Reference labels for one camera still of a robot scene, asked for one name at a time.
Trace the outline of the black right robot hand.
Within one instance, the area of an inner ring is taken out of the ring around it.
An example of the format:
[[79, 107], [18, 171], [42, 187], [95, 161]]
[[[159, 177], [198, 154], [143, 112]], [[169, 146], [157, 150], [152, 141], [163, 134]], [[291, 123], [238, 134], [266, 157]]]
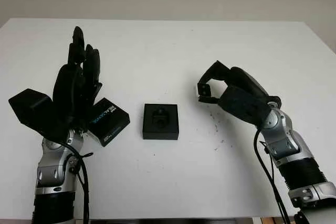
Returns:
[[220, 61], [216, 61], [202, 75], [197, 83], [198, 100], [199, 102], [216, 104], [219, 98], [213, 97], [211, 88], [208, 82], [210, 80], [224, 81], [229, 86], [238, 87], [247, 93], [264, 98], [269, 96], [267, 91], [247, 72], [239, 67], [228, 68]]

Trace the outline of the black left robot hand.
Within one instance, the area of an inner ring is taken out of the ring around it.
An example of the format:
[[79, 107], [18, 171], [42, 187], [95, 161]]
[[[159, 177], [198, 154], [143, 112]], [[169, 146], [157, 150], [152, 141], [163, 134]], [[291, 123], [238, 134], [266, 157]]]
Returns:
[[90, 110], [102, 87], [99, 76], [99, 50], [85, 45], [83, 31], [76, 26], [68, 61], [58, 72], [52, 95], [60, 119], [71, 129], [87, 130]]

